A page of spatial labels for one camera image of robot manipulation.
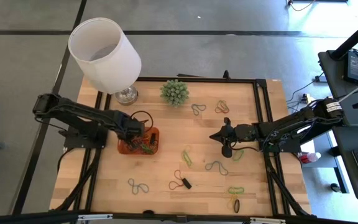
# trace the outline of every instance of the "glass lamp base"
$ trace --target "glass lamp base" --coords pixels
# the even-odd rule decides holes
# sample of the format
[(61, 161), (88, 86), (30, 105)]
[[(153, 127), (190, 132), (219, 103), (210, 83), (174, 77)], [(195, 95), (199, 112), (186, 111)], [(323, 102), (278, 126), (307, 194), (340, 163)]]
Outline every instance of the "glass lamp base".
[(121, 105), (131, 105), (137, 100), (137, 90), (133, 85), (131, 85), (125, 90), (115, 93), (114, 96)]

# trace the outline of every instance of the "white lampshade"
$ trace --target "white lampshade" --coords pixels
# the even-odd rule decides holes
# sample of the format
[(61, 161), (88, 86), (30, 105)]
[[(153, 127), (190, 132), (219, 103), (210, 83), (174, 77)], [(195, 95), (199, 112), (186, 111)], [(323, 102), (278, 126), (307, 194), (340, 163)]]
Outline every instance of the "white lampshade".
[(81, 23), (68, 39), (68, 49), (85, 77), (99, 91), (116, 93), (137, 79), (142, 62), (114, 21), (94, 18)]

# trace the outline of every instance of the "gray floor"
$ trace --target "gray floor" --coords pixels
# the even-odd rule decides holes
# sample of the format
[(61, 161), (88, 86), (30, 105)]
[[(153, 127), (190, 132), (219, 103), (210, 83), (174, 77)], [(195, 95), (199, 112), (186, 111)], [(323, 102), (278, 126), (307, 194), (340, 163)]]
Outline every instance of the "gray floor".
[[(0, 0), (0, 29), (70, 30), (79, 5), (80, 0)], [(284, 0), (93, 0), (88, 1), (83, 20), (92, 17), (114, 19), (124, 30), (303, 31), (309, 37), (128, 36), (142, 58), (142, 76), (187, 73), (221, 77), (229, 70), (236, 78), (281, 79), (290, 98), (293, 91), (321, 73), (317, 53), (335, 49), (358, 28), (358, 1), (319, 2), (295, 12), (285, 7)], [(67, 40), (65, 35), (0, 35), (0, 141), (6, 144), (0, 150), (0, 215), (11, 210), (39, 127), (32, 106), (38, 94), (52, 89)], [(81, 79), (82, 72), (71, 58), (60, 94), (75, 100)], [(324, 83), (315, 83), (296, 97), (302, 93), (315, 98), (330, 95)], [(50, 128), (24, 212), (48, 210), (62, 145), (63, 138)], [(304, 173), (315, 215), (358, 221), (354, 194), (335, 194), (326, 188), (336, 181), (333, 170)]]

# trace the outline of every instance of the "green succulent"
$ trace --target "green succulent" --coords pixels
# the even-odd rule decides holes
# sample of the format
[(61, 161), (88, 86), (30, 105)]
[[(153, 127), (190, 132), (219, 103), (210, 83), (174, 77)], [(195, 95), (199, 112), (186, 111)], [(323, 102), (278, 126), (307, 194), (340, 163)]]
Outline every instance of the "green succulent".
[(179, 82), (178, 80), (169, 80), (161, 88), (161, 97), (170, 105), (178, 107), (182, 105), (187, 98), (189, 98), (189, 91), (187, 91), (187, 84)]

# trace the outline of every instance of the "wooden tabletop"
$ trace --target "wooden tabletop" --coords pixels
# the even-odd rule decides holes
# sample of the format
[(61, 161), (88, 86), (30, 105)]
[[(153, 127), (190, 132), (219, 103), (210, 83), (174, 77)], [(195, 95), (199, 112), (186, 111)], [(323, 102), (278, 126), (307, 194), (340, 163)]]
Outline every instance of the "wooden tabletop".
[[(153, 210), (159, 214), (235, 215), (230, 195), (224, 194), (229, 187), (243, 187), (244, 194), (238, 195), (241, 207), (237, 215), (269, 216), (272, 214), (269, 188), (263, 155), (246, 149), (240, 161), (233, 161), (221, 154), (221, 144), (209, 138), (220, 130), (223, 118), (229, 117), (232, 126), (258, 122), (254, 92), (251, 84), (245, 83), (188, 83), (189, 99), (179, 108), (167, 105), (160, 97), (162, 82), (135, 82), (139, 91), (138, 100), (130, 106), (122, 106), (114, 97), (110, 108), (127, 114), (148, 111), (154, 119), (154, 126), (160, 131), (160, 146), (153, 156), (122, 155), (117, 151), (117, 137), (110, 131), (108, 142), (101, 154), (97, 181), (91, 210), (93, 212), (142, 213)], [(283, 87), (280, 80), (267, 80), (270, 104), (274, 120), (288, 114)], [(94, 106), (97, 91), (83, 80), (78, 102)], [(263, 94), (260, 99), (266, 121)], [(219, 100), (226, 100), (228, 114), (215, 113)], [(191, 104), (204, 104), (205, 111), (195, 116)], [(146, 115), (136, 116), (139, 120)], [(256, 142), (237, 146), (258, 147)], [(187, 151), (193, 164), (188, 167), (182, 160)], [(78, 182), (84, 149), (75, 149), (62, 160), (50, 208), (59, 206)], [(281, 153), (285, 184), (304, 210), (310, 212), (302, 170), (299, 161), (291, 154)], [(218, 167), (206, 170), (205, 165), (221, 161), (229, 171), (221, 175)], [(181, 176), (193, 186), (190, 190), (178, 187), (168, 188), (176, 180), (173, 173), (181, 170)], [(149, 192), (132, 193), (128, 180), (135, 184), (145, 183)], [(83, 192), (86, 198), (87, 186)], [(280, 191), (276, 186), (279, 211), (282, 212)]]

